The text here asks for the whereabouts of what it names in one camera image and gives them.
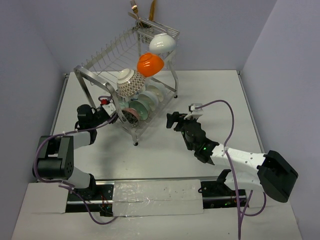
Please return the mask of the white orange bottom bowl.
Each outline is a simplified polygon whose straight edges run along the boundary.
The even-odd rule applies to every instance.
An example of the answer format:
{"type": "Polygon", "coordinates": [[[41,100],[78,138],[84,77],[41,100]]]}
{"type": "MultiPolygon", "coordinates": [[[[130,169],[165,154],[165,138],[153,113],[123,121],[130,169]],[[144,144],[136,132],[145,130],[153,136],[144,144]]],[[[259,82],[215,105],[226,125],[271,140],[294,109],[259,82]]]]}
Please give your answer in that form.
{"type": "Polygon", "coordinates": [[[160,72],[164,65],[164,61],[158,55],[147,52],[139,57],[136,69],[143,76],[151,77],[160,72]]]}

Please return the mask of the white bowl front stack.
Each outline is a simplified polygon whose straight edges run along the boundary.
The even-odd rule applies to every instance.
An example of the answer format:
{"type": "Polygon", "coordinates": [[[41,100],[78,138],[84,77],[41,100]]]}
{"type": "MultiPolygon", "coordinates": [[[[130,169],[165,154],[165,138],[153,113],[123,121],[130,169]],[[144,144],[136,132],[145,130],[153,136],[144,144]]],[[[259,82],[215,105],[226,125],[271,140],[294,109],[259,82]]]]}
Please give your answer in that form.
{"type": "Polygon", "coordinates": [[[153,92],[160,102],[162,102],[165,99],[166,89],[162,83],[152,82],[147,85],[146,90],[153,92]]]}

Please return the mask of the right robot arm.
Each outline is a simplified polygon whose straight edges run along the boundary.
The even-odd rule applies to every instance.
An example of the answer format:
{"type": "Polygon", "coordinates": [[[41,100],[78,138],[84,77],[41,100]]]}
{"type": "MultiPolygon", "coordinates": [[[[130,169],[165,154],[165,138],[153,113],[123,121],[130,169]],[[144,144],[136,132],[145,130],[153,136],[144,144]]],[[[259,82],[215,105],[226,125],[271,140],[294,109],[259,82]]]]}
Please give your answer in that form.
{"type": "Polygon", "coordinates": [[[280,153],[252,153],[226,147],[207,138],[198,120],[186,113],[175,111],[166,118],[166,128],[180,132],[186,148],[200,162],[234,170],[239,189],[264,192],[280,203],[289,200],[299,174],[280,153]]]}

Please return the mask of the brown lattice pattern bowl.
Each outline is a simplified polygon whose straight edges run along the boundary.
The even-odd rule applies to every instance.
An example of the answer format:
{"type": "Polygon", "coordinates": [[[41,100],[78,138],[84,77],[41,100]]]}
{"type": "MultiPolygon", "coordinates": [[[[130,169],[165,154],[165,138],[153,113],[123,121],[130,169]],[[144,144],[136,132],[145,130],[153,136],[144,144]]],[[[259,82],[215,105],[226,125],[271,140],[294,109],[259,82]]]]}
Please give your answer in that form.
{"type": "Polygon", "coordinates": [[[138,94],[146,83],[146,77],[136,70],[125,68],[117,77],[117,92],[121,97],[130,97],[138,94]]]}

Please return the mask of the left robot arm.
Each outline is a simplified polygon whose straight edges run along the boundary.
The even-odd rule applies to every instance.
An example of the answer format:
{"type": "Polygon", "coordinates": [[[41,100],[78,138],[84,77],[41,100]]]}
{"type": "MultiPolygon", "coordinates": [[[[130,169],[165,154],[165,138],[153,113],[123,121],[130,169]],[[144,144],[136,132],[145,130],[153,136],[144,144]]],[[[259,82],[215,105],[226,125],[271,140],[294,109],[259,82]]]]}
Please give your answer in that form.
{"type": "Polygon", "coordinates": [[[32,173],[43,183],[59,183],[82,199],[91,200],[98,193],[96,180],[91,173],[75,167],[75,150],[93,145],[97,129],[114,123],[118,115],[112,103],[102,103],[97,108],[83,104],[76,112],[73,131],[40,137],[32,173]]]}

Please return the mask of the white bowl brown pattern stack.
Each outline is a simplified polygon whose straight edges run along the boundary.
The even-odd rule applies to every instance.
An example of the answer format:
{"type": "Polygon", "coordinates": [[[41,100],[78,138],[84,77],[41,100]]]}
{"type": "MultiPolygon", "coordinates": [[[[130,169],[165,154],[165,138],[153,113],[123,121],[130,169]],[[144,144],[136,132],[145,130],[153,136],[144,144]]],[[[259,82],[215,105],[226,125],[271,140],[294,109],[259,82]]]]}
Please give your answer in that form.
{"type": "Polygon", "coordinates": [[[171,52],[175,48],[176,41],[167,33],[156,34],[149,44],[149,51],[153,54],[171,52]]]}

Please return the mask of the white bowl orange stack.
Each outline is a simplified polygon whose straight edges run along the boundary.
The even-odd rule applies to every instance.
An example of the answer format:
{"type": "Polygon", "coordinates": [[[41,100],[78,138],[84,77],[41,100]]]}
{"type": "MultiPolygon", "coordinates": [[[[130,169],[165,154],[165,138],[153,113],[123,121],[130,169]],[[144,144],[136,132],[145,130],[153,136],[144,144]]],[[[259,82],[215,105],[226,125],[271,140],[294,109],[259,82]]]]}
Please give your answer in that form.
{"type": "Polygon", "coordinates": [[[148,103],[152,111],[154,111],[159,105],[159,99],[152,91],[145,90],[141,92],[138,95],[138,99],[148,103]]]}

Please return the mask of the mint bowl gold rim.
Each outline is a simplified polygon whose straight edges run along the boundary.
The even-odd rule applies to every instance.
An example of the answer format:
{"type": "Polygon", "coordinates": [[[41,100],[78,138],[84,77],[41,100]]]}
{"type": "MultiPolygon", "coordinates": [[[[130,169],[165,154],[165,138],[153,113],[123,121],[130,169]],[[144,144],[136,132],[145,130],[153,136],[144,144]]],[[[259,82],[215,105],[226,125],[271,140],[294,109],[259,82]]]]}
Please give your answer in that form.
{"type": "Polygon", "coordinates": [[[129,103],[129,106],[135,109],[142,121],[145,121],[149,117],[147,105],[141,100],[134,100],[129,103]]]}

